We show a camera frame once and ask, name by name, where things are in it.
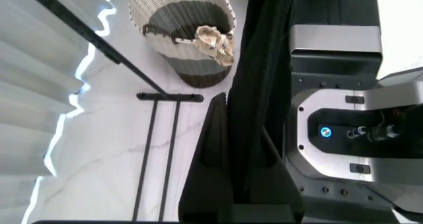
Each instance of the black metal pole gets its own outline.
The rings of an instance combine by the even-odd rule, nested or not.
[[[169,176],[171,175],[171,166],[172,166],[174,139],[176,137],[176,127],[178,125],[179,108],[180,108],[180,100],[177,100],[177,102],[176,102],[176,110],[175,110],[174,118],[173,118],[173,129],[172,129],[172,136],[171,136],[171,146],[169,147],[169,155],[168,155],[168,158],[167,158],[165,184],[163,185],[163,193],[162,193],[162,196],[161,196],[159,221],[163,221],[163,216],[165,214],[167,188],[169,186]]]
[[[169,95],[142,71],[140,71],[133,63],[126,59],[121,53],[114,49],[106,40],[97,35],[89,26],[78,19],[69,9],[62,5],[58,0],[36,0],[43,5],[47,10],[52,12],[56,17],[62,20],[66,25],[76,31],[79,35],[92,43],[98,50],[100,50],[106,57],[111,59],[114,63],[124,64],[128,69],[134,72],[138,77],[143,79],[148,85],[153,87],[163,98],[168,98]]]
[[[148,135],[147,135],[147,143],[145,144],[145,149],[144,149],[144,159],[143,159],[143,164],[141,166],[141,174],[139,176],[137,197],[135,199],[135,206],[134,206],[134,213],[132,214],[132,221],[137,221],[137,217],[138,217],[139,202],[141,200],[141,193],[143,190],[145,170],[147,169],[147,160],[148,160],[148,154],[150,152],[151,136],[153,135],[154,121],[155,121],[156,111],[157,111],[157,103],[158,101],[154,100],[153,111],[151,113],[151,119],[150,119],[150,127],[148,129]]]

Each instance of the black metal rack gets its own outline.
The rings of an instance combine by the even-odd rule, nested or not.
[[[151,113],[149,131],[147,135],[147,142],[145,144],[144,158],[141,166],[141,174],[139,177],[139,184],[137,189],[137,196],[135,199],[134,213],[132,221],[137,221],[139,202],[145,178],[145,171],[147,168],[148,154],[151,144],[151,136],[154,128],[155,115],[157,111],[157,104],[159,101],[173,101],[176,102],[176,110],[174,113],[173,128],[171,135],[171,144],[169,148],[169,156],[167,159],[167,167],[165,174],[165,184],[163,185],[163,193],[160,206],[159,221],[163,221],[166,206],[167,188],[169,186],[169,176],[171,173],[174,141],[176,137],[176,127],[178,125],[179,108],[181,102],[202,102],[203,96],[200,94],[169,94],[163,90],[157,83],[150,79],[146,74],[139,70],[132,62],[124,57],[120,52],[114,49],[106,40],[101,38],[95,33],[94,30],[89,28],[83,21],[78,19],[69,9],[62,5],[58,0],[36,0],[47,10],[53,13],[57,18],[62,20],[66,25],[72,28],[76,33],[81,35],[86,41],[92,43],[98,50],[100,50],[107,58],[111,59],[116,64],[123,64],[139,78],[144,80],[148,85],[153,87],[157,93],[138,93],[136,94],[139,100],[153,101],[153,111]]]

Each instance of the cloth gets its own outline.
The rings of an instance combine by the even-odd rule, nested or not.
[[[229,158],[238,203],[248,202],[243,199],[248,196],[249,173],[260,149],[263,125],[276,147],[282,146],[291,99],[286,34],[292,5],[293,0],[248,3],[240,60],[228,97]]]
[[[215,26],[199,26],[195,37],[196,47],[220,65],[231,66],[235,61],[231,34],[222,34]]]

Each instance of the basket handle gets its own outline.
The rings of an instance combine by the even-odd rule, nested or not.
[[[165,29],[163,29],[163,28],[160,28],[160,27],[158,27],[158,26],[155,26],[155,25],[153,25],[153,24],[144,24],[144,26],[143,26],[143,35],[145,36],[145,33],[147,33],[148,32],[148,28],[154,28],[155,30],[157,30],[158,32],[160,32],[161,34],[163,34],[163,35],[166,35],[166,36],[168,36],[168,37],[170,37],[171,38],[171,40],[172,40],[172,43],[173,44],[179,44],[177,41],[176,41],[176,37],[174,37],[171,33],[169,33],[169,32],[167,32]]]

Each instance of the woven basket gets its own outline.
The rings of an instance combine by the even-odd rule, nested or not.
[[[199,26],[233,34],[235,14],[228,0],[130,0],[130,17],[149,44],[187,84],[204,88],[220,83],[231,66],[222,66],[195,45]]]

